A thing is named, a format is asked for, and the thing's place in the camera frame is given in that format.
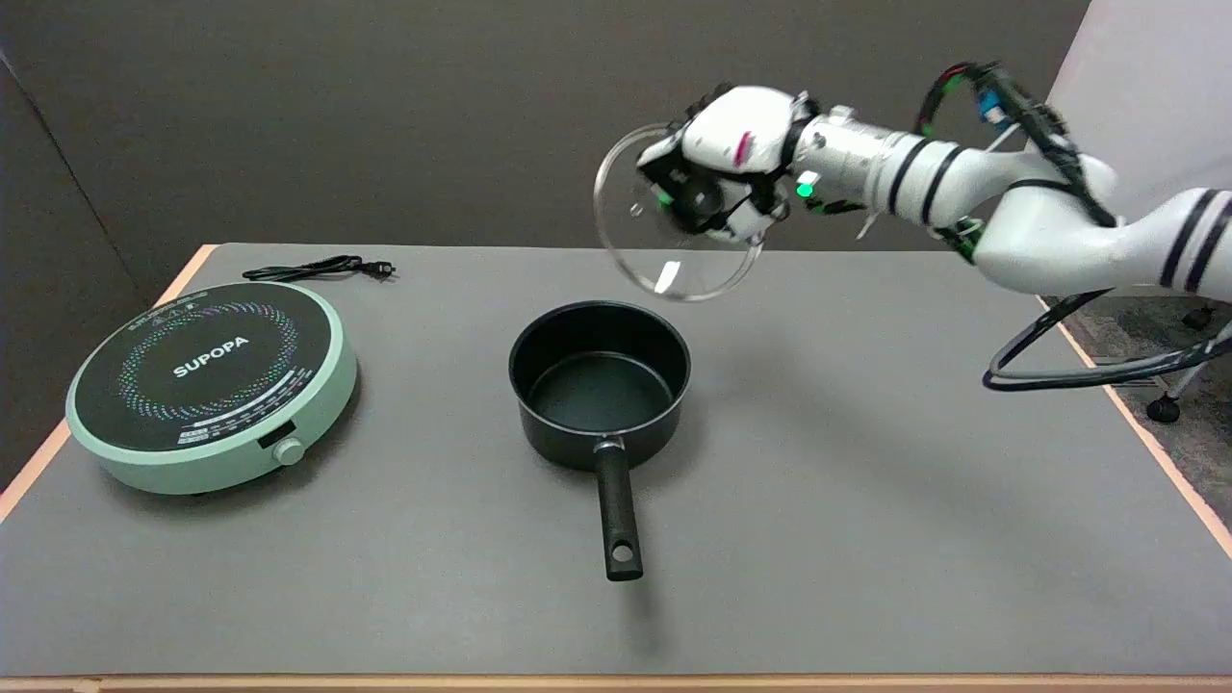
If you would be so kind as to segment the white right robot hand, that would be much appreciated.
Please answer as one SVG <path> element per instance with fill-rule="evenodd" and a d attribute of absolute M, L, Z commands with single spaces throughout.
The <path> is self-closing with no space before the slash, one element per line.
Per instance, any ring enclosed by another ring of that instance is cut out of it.
<path fill-rule="evenodd" d="M 719 85 L 687 109 L 683 125 L 647 146 L 634 169 L 675 233 L 756 245 L 788 216 L 777 182 L 819 115 L 809 92 Z"/>

